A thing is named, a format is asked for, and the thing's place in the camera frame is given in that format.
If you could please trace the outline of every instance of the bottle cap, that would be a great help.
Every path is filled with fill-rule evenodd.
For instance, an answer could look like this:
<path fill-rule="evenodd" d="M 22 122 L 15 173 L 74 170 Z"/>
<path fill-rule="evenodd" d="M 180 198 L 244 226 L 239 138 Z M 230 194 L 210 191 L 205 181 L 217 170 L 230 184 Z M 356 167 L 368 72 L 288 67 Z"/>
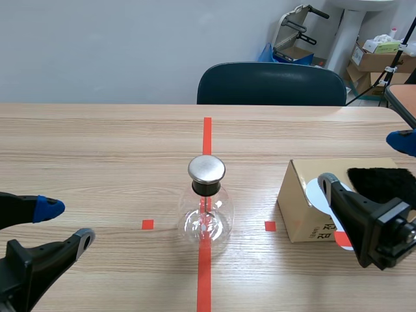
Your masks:
<path fill-rule="evenodd" d="M 202 155 L 191 160 L 188 166 L 192 188 L 200 196 L 212 196 L 220 190 L 220 181 L 226 174 L 226 166 L 217 157 Z"/>

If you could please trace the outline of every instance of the glass bottle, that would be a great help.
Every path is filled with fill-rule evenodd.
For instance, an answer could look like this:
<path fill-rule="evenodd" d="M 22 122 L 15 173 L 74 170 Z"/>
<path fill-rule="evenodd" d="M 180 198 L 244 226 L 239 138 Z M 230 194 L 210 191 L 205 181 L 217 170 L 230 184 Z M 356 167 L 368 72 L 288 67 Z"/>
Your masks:
<path fill-rule="evenodd" d="M 195 246 L 218 246 L 234 220 L 233 202 L 220 184 L 226 167 L 219 158 L 202 155 L 191 160 L 188 173 L 192 184 L 179 201 L 179 233 Z"/>

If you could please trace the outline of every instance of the tripod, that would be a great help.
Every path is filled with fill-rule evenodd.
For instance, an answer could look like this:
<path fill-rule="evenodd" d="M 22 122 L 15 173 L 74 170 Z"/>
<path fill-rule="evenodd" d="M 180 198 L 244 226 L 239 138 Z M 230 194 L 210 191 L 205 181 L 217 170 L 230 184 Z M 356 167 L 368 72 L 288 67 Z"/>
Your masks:
<path fill-rule="evenodd" d="M 374 83 L 370 88 L 366 89 L 366 91 L 364 91 L 363 93 L 361 93 L 360 95 L 356 96 L 354 99 L 349 101 L 347 103 L 347 105 L 351 104 L 356 99 L 360 98 L 361 96 L 363 96 L 364 94 L 366 94 L 368 91 L 372 90 L 373 88 L 377 87 L 378 85 L 382 85 L 384 88 L 383 88 L 383 93 L 382 93 L 381 98 L 380 98 L 380 102 L 378 104 L 378 106 L 380 106 L 380 104 L 382 102 L 382 99 L 384 97 L 385 89 L 390 85 L 391 79 L 393 78 L 393 74 L 397 71 L 397 64 L 398 64 L 398 62 L 399 62 L 399 60 L 400 60 L 400 58 L 403 54 L 403 49 L 408 45 L 408 41 L 410 39 L 411 34 L 415 30 L 415 27 L 416 27 L 416 18 L 413 20 L 413 23 L 411 24 L 410 29 L 409 29 L 406 37 L 404 37 L 402 44 L 399 45 L 396 57 L 393 60 L 393 62 L 391 63 L 391 66 L 390 67 L 388 66 L 388 67 L 385 68 L 383 73 L 377 79 L 376 83 Z"/>

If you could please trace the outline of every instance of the black rubber seal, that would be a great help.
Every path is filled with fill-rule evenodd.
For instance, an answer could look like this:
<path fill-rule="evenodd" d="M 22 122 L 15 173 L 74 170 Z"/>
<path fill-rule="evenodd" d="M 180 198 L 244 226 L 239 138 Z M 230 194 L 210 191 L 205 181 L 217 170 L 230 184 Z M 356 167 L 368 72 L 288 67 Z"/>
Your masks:
<path fill-rule="evenodd" d="M 192 189 L 194 192 L 203 197 L 213 196 L 221 189 L 220 182 L 214 184 L 201 184 L 196 181 L 192 182 Z"/>

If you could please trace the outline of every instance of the floor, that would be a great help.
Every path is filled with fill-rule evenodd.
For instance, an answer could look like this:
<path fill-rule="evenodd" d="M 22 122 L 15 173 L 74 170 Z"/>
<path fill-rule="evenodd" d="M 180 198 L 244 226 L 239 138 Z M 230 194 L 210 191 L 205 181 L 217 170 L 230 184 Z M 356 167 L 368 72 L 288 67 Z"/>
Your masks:
<path fill-rule="evenodd" d="M 353 95 L 353 93 L 349 92 L 348 95 L 346 96 L 346 102 L 348 103 L 349 101 L 351 101 L 354 98 L 355 98 L 355 96 Z M 387 104 L 387 102 L 383 101 L 380 106 L 381 107 L 386 107 L 386 104 Z M 366 99 L 357 99 L 354 102 L 352 102 L 351 104 L 349 104 L 349 106 L 376 107 L 376 106 L 378 106 L 378 101 L 367 101 Z"/>

